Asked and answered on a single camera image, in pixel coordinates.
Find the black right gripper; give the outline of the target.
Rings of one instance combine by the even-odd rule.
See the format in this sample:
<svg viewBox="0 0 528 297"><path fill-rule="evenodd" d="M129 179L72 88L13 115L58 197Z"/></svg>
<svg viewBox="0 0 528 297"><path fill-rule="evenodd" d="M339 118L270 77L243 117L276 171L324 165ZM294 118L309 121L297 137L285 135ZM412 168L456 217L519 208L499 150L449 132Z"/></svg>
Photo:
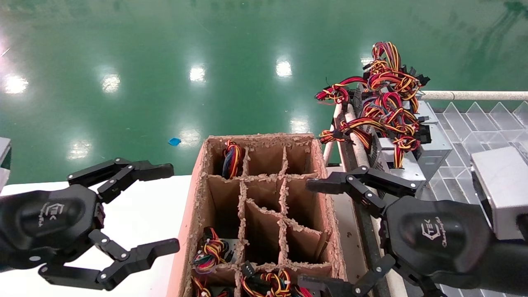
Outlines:
<svg viewBox="0 0 528 297"><path fill-rule="evenodd" d="M370 216L382 217L388 250L409 280L527 295L527 245L497 239L479 205L409 197L417 183L369 167L307 179L306 189L345 193ZM400 199L388 205L374 189ZM301 274L298 285L327 297L366 297L394 267L394 257L383 256L354 284Z"/></svg>

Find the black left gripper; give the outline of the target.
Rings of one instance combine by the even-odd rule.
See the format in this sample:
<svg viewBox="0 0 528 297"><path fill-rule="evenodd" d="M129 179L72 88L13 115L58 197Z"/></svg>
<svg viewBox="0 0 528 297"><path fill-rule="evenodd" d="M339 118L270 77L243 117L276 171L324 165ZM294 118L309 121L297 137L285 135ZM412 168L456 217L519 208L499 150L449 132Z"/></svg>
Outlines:
<svg viewBox="0 0 528 297"><path fill-rule="evenodd" d="M2 196L1 271L47 264L38 274L51 285L111 291L129 275L151 269L156 258L179 252L179 241L170 238L126 251L99 230L104 226L101 203L111 203L136 181L173 175L170 163L116 158L70 174L72 186L65 189ZM97 194L88 189L101 182ZM99 271L64 266L93 244L113 260L109 267Z"/></svg>

